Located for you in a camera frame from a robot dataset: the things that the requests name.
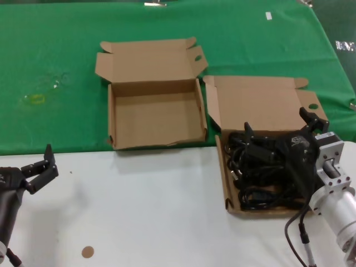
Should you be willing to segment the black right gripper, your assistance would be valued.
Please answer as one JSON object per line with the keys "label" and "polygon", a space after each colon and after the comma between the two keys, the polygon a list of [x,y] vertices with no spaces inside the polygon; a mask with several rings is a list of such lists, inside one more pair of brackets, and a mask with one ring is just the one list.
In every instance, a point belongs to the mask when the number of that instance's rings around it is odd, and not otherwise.
{"label": "black right gripper", "polygon": [[[308,112],[304,107],[300,108],[299,115],[305,122],[305,126],[297,131],[277,135],[275,148],[280,153],[285,170],[301,196],[309,201],[315,189],[317,147],[314,136],[327,133],[329,121],[320,118],[316,113]],[[270,148],[270,140],[255,138],[248,122],[244,123],[244,130],[245,153],[249,157],[272,164],[275,154]]]}

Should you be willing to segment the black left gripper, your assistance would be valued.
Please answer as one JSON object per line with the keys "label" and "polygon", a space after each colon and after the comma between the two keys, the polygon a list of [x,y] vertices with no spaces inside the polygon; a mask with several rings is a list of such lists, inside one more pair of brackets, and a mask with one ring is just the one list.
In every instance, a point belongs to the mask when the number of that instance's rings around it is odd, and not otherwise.
{"label": "black left gripper", "polygon": [[19,208],[22,205],[26,176],[36,176],[26,184],[26,190],[35,194],[49,184],[58,175],[52,146],[47,144],[43,160],[33,164],[17,167],[1,167],[1,242],[11,239]]}

